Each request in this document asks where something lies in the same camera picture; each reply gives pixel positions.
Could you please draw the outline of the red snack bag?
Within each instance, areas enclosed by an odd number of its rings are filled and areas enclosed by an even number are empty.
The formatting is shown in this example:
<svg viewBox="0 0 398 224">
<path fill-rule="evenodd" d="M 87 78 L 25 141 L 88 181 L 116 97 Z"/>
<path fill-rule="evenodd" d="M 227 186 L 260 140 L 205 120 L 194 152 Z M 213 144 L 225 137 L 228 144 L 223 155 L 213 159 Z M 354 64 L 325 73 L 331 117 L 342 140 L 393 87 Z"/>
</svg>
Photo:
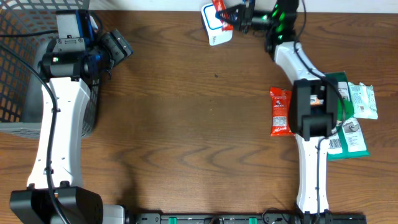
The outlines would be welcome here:
<svg viewBox="0 0 398 224">
<path fill-rule="evenodd" d="M 292 96 L 290 90 L 271 87 L 270 96 L 272 100 L 272 129 L 271 136 L 292 136 L 288 117 L 289 106 Z"/>
</svg>

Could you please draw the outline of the teal tissue packet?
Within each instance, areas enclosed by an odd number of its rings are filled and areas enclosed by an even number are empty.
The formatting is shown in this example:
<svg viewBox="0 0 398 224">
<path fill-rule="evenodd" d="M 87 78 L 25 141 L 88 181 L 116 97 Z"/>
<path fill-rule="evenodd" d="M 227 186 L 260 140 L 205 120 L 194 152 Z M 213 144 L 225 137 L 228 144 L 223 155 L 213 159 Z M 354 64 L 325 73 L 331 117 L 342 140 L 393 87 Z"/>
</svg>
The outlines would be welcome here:
<svg viewBox="0 0 398 224">
<path fill-rule="evenodd" d="M 376 99 L 372 85 L 349 82 L 349 93 L 354 108 L 354 117 L 360 119 L 378 119 Z"/>
</svg>

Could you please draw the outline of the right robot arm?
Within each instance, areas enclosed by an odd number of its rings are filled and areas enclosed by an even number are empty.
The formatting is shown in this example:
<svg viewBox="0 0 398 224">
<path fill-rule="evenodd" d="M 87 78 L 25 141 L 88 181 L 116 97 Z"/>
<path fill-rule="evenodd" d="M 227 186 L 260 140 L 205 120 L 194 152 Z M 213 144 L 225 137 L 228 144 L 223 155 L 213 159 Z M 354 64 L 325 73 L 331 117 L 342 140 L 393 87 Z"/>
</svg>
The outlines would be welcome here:
<svg viewBox="0 0 398 224">
<path fill-rule="evenodd" d="M 298 214 L 291 223 L 331 223 L 326 197 L 327 150 L 322 145 L 334 135 L 341 101 L 334 78 L 317 70 L 302 50 L 301 30 L 295 30 L 300 1 L 278 0 L 271 11 L 257 11 L 254 1 L 221 9 L 216 18 L 236 30 L 266 34 L 265 51 L 292 83 L 288 125 L 299 153 Z"/>
</svg>

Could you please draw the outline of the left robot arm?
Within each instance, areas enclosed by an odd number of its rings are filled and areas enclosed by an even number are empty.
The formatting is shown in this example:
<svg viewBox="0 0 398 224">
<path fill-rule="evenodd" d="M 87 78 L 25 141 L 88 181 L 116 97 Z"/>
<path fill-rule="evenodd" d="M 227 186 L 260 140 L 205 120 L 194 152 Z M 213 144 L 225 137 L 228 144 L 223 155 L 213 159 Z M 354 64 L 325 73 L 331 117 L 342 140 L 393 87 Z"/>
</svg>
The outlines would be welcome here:
<svg viewBox="0 0 398 224">
<path fill-rule="evenodd" d="M 34 73 L 42 86 L 42 122 L 35 163 L 10 208 L 22 223 L 132 223 L 122 205 L 106 205 L 83 186 L 81 139 L 91 83 L 132 54 L 118 30 L 87 39 L 62 33 Z"/>
</svg>

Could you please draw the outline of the small orange packet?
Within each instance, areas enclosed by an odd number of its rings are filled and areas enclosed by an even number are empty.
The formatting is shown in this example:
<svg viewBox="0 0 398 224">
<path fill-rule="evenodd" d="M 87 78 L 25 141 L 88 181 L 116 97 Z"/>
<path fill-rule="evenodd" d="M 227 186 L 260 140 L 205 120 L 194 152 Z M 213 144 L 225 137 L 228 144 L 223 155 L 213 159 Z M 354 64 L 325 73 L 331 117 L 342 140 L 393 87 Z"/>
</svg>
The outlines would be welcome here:
<svg viewBox="0 0 398 224">
<path fill-rule="evenodd" d="M 317 95 L 310 96 L 310 105 L 311 106 L 320 106 L 324 104 L 323 99 L 319 99 Z"/>
</svg>

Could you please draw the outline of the red stick packet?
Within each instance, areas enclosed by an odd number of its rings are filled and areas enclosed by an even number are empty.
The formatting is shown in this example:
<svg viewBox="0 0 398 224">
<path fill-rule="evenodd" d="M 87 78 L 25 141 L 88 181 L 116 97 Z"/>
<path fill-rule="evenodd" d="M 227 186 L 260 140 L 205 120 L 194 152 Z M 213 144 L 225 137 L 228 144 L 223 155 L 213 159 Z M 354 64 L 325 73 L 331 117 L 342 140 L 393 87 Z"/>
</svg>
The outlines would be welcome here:
<svg viewBox="0 0 398 224">
<path fill-rule="evenodd" d="M 216 18 L 221 21 L 222 31 L 233 30 L 233 26 L 228 22 L 229 13 L 226 12 L 226 6 L 223 0 L 212 0 L 215 7 Z"/>
</svg>

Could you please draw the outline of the green 3M product package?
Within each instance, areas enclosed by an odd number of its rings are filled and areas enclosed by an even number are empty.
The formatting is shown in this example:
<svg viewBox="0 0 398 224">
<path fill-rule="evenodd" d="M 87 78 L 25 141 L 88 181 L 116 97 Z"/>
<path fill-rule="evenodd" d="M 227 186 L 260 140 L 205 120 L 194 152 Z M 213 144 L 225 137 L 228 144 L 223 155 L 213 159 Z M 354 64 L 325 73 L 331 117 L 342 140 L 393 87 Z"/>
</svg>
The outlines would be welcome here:
<svg viewBox="0 0 398 224">
<path fill-rule="evenodd" d="M 326 77 L 335 78 L 338 82 L 338 91 L 343 99 L 351 101 L 348 79 L 345 72 L 326 73 Z M 344 121 L 343 128 L 338 134 L 330 137 L 327 159 L 337 161 L 369 156 L 359 121 L 353 116 Z"/>
</svg>

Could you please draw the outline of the green-lid seasoning jar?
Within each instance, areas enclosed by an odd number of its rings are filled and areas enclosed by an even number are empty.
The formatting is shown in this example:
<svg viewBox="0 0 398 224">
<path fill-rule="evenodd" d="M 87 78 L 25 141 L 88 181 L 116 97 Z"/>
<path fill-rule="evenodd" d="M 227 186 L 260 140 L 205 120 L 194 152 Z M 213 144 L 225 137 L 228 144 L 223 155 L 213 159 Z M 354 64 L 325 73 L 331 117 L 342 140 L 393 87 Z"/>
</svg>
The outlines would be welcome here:
<svg viewBox="0 0 398 224">
<path fill-rule="evenodd" d="M 338 100 L 338 117 L 337 122 L 343 121 L 343 114 L 345 114 L 345 121 L 353 117 L 354 107 L 350 100 L 343 99 L 344 106 L 342 106 L 341 101 Z"/>
</svg>

